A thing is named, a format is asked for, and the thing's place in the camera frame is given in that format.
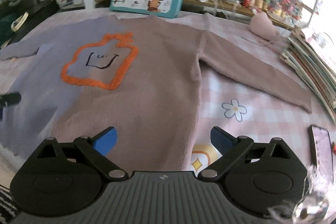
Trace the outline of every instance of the pink checkered tablecloth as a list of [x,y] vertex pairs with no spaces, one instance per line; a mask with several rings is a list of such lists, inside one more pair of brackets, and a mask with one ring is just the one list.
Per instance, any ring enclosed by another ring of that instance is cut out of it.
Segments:
[[[90,13],[85,10],[59,13],[48,18],[28,36],[56,25],[106,15],[117,15],[117,17],[123,18],[144,16],[112,13],[108,9],[95,9]],[[166,20],[198,29],[207,29],[226,38],[265,63],[281,70],[308,89],[295,72],[280,60],[278,54],[263,46],[266,41],[251,33],[248,25],[216,18],[209,14],[199,15],[185,12],[181,12],[178,18]],[[34,57],[0,62],[1,93],[8,90],[19,73],[29,65],[32,58]],[[189,170],[195,171],[196,174],[221,156],[210,142],[210,131],[214,126],[219,126],[234,136],[247,135],[255,142],[269,142],[273,137],[281,137],[305,166],[310,165],[310,147],[307,134],[309,125],[316,124],[327,128],[331,139],[336,139],[336,128],[314,94],[312,94],[313,112],[309,114],[302,108],[285,103],[268,93],[231,80],[203,63],[201,64],[201,74],[201,111],[189,166]]]

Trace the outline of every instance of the embroidered smiley face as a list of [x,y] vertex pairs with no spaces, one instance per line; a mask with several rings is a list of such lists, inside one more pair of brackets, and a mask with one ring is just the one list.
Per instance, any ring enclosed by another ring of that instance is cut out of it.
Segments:
[[[61,70],[61,79],[70,85],[96,86],[96,87],[99,87],[105,90],[116,89],[120,85],[127,70],[129,69],[133,60],[137,57],[138,52],[139,52],[139,49],[136,46],[130,44],[133,42],[133,39],[131,38],[132,36],[133,36],[132,33],[127,33],[127,34],[120,34],[120,33],[109,34],[108,33],[103,37],[103,39],[100,42],[90,43],[90,44],[81,46],[73,55],[72,60],[63,66]],[[115,62],[116,58],[119,57],[119,54],[112,54],[111,56],[104,56],[102,54],[95,54],[94,49],[95,47],[105,46],[108,42],[114,39],[118,41],[118,43],[115,44],[115,48],[128,48],[130,49],[130,52],[123,59],[119,67],[116,69],[115,76],[109,83],[104,83],[103,81],[100,81],[97,79],[81,78],[81,77],[76,77],[76,76],[68,74],[69,67],[75,64],[78,60],[79,55],[82,53],[82,51],[88,48],[92,48],[92,51],[87,57],[85,66],[93,67],[98,70],[108,69]]]

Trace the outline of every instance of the white flower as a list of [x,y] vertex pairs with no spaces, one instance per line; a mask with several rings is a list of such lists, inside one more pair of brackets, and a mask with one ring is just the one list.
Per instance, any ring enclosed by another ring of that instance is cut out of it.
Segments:
[[222,103],[222,108],[226,109],[224,116],[228,119],[236,116],[238,122],[243,120],[242,114],[247,113],[247,109],[244,106],[239,105],[236,99],[231,100],[231,104]]

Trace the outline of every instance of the metal screw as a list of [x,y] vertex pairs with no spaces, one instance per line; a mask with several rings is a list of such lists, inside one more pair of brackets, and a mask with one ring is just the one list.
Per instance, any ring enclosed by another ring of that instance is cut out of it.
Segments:
[[125,175],[125,171],[119,169],[115,169],[109,172],[109,176],[112,178],[123,178]]
[[205,178],[214,178],[217,176],[217,172],[212,169],[205,169],[201,172],[201,174]]

